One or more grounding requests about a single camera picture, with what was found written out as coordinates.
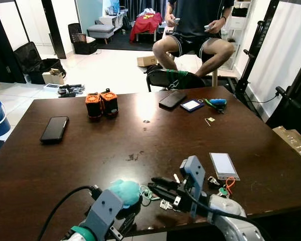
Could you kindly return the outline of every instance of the light blue plush toy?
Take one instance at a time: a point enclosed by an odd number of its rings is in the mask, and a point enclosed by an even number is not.
[[[108,189],[113,191],[123,201],[123,208],[129,208],[139,200],[139,184],[133,181],[119,179],[112,182],[112,185]]]

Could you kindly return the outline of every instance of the knee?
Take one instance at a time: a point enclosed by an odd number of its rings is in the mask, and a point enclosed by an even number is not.
[[[223,55],[225,57],[229,58],[235,52],[235,48],[234,48],[233,44],[227,42],[227,43],[225,43],[225,45],[223,46],[221,51],[223,52]]]
[[[155,56],[160,56],[160,55],[164,54],[165,53],[164,44],[161,43],[160,41],[157,41],[156,43],[154,43],[153,53]]]

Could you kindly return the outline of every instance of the man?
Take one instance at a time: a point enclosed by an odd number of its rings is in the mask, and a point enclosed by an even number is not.
[[[234,53],[233,45],[222,40],[219,33],[232,11],[234,0],[169,0],[165,16],[169,27],[176,25],[172,14],[176,2],[177,16],[181,19],[176,31],[172,36],[157,41],[153,52],[166,69],[177,70],[167,52],[179,57],[194,50],[204,62],[195,74],[203,77],[220,67]],[[205,54],[214,56],[207,60]]]

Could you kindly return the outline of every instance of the black smartphone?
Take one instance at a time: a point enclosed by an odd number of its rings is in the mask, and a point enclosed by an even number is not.
[[[44,144],[61,142],[68,120],[67,116],[51,117],[40,141]]]
[[[175,90],[174,92],[170,93],[164,99],[160,101],[160,106],[164,106],[166,108],[173,108],[175,107],[182,99],[186,97],[184,92],[179,92]]]

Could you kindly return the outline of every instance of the red cloth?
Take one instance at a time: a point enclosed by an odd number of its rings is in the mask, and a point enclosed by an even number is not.
[[[145,14],[136,19],[134,27],[130,33],[130,41],[134,41],[136,34],[143,33],[149,31],[151,34],[157,29],[159,24],[161,24],[163,18],[160,13],[156,14]]]

